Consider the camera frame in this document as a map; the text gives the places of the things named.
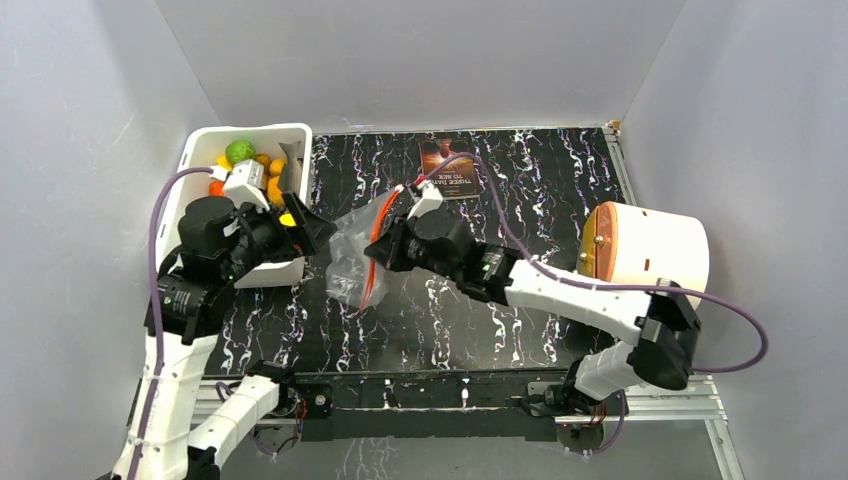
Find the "green round fruit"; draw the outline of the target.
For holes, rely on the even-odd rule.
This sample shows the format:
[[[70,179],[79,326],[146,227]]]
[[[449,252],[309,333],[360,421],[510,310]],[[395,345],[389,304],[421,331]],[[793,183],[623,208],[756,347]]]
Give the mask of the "green round fruit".
[[[236,140],[225,148],[225,158],[231,166],[246,160],[253,160],[257,155],[254,145],[248,140]]]

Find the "orange fruit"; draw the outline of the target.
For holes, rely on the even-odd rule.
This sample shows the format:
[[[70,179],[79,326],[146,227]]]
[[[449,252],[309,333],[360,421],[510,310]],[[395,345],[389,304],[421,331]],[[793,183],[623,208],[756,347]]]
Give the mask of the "orange fruit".
[[[266,193],[268,201],[271,205],[277,208],[282,208],[285,205],[283,199],[283,190],[279,184],[280,176],[272,176],[268,179]]]

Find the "book with dark cover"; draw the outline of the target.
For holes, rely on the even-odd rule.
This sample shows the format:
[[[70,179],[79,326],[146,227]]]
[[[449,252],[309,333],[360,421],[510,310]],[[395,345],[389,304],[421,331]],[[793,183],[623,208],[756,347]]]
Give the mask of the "book with dark cover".
[[[469,142],[459,138],[423,139],[420,142],[422,174],[436,185],[446,200],[479,197],[479,180]]]

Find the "white plastic bin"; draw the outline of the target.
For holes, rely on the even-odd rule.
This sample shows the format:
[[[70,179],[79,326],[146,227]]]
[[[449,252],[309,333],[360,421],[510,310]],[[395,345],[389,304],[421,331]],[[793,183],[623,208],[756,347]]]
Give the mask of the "white plastic bin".
[[[209,167],[215,164],[226,146],[236,140],[250,141],[257,152],[276,159],[285,154],[279,143],[302,141],[303,174],[298,197],[308,207],[312,205],[313,131],[304,123],[282,123],[260,127],[219,126],[206,127],[194,131],[185,144],[179,171],[191,167]],[[191,201],[207,195],[210,178],[192,174],[179,180],[171,189],[160,216],[156,239],[156,260],[164,256],[179,244],[177,223]],[[304,275],[305,260],[299,258],[289,262],[265,263],[256,267],[236,283],[238,289],[294,286]]]

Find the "white cylinder orange lid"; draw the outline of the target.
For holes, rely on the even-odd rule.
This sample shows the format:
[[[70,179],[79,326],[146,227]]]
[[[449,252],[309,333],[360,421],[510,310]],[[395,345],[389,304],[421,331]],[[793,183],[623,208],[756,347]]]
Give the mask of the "white cylinder orange lid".
[[[590,213],[576,264],[579,274],[611,283],[653,285],[665,278],[699,292],[709,269],[698,219],[612,201]]]

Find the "orange persimmon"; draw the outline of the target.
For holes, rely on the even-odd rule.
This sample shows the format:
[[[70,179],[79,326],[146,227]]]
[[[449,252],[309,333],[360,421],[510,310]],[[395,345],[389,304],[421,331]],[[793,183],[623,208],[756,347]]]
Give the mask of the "orange persimmon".
[[[224,192],[224,185],[225,183],[223,181],[211,181],[208,185],[208,195],[214,197],[225,197],[226,194]]]

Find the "grey toy fish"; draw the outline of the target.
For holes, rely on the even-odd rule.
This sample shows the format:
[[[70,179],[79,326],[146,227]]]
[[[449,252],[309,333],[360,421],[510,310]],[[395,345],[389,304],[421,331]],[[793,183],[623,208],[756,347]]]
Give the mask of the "grey toy fish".
[[[291,143],[279,143],[281,151],[285,154],[286,164],[280,174],[279,186],[284,192],[300,192],[301,180],[303,174],[303,152],[302,141]]]

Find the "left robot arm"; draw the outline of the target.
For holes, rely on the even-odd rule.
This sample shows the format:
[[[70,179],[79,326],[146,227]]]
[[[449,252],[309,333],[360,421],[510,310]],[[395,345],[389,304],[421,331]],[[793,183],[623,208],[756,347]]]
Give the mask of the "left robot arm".
[[[336,225],[292,193],[279,209],[236,206],[225,197],[190,202],[177,224],[179,244],[153,274],[145,320],[146,360],[122,453],[110,479],[217,479],[268,414],[294,411],[294,371],[259,361],[198,427],[192,425],[207,360],[232,306],[235,285],[263,263],[314,256]]]

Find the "yellow bell pepper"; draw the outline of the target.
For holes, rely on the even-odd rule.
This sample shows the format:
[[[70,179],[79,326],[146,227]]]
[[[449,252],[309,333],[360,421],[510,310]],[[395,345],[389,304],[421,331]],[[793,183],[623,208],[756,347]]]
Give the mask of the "yellow bell pepper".
[[[231,172],[233,169],[232,163],[227,159],[225,155],[220,155],[216,160],[216,165],[227,172]]]

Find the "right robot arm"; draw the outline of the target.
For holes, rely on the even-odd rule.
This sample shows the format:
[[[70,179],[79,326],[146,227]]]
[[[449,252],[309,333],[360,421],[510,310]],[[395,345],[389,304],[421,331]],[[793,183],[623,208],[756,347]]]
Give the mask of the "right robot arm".
[[[482,303],[555,314],[607,332],[616,343],[574,361],[561,385],[528,387],[514,405],[538,416],[589,414],[634,385],[687,388],[701,323],[679,286],[664,279],[646,291],[549,269],[516,249],[472,236],[445,210],[408,219],[395,215],[364,249],[393,272],[424,269]]]

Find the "clear zip top bag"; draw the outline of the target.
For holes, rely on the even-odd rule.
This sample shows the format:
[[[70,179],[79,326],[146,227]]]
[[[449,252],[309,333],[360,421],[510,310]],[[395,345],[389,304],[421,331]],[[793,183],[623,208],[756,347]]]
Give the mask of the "clear zip top bag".
[[[374,242],[375,225],[379,225],[380,236],[389,222],[388,215],[379,216],[384,205],[390,198],[394,198],[393,205],[400,203],[398,197],[404,190],[398,185],[335,221],[337,231],[330,239],[331,263],[325,276],[326,293],[331,298],[359,311],[382,301],[388,290],[385,269],[364,250]]]

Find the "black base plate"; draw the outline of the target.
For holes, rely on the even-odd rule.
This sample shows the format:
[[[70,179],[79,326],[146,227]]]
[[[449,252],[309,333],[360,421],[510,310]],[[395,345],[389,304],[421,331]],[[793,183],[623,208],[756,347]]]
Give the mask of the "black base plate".
[[[532,382],[563,383],[563,369],[301,372],[308,442],[394,437],[557,438],[552,418],[528,406]]]

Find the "aluminium frame rail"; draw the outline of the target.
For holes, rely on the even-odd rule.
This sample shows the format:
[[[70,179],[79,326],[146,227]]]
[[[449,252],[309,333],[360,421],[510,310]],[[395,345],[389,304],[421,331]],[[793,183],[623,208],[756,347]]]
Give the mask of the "aluminium frame rail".
[[[206,376],[201,381],[194,407],[192,426],[199,425],[222,403],[215,384],[242,380],[237,376]],[[629,387],[625,393],[628,422],[696,421],[704,422],[712,453],[722,479],[745,479],[729,433],[728,416],[711,375],[696,375],[682,392],[652,386]]]

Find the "yellow pear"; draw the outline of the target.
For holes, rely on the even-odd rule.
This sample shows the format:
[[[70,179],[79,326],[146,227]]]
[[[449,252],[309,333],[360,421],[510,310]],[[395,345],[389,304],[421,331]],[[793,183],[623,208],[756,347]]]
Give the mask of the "yellow pear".
[[[284,227],[295,227],[297,225],[297,222],[291,213],[282,214],[279,217],[279,222]]]

